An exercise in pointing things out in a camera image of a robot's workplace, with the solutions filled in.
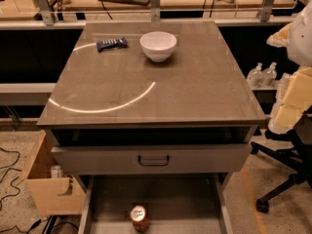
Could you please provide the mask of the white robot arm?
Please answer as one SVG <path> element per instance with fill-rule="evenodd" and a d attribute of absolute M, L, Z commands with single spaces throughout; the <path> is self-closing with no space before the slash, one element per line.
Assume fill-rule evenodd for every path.
<path fill-rule="evenodd" d="M 312 1 L 267 44 L 285 47 L 288 59 L 298 65 L 292 75 L 282 76 L 268 123 L 271 132 L 285 134 L 312 106 Z"/>

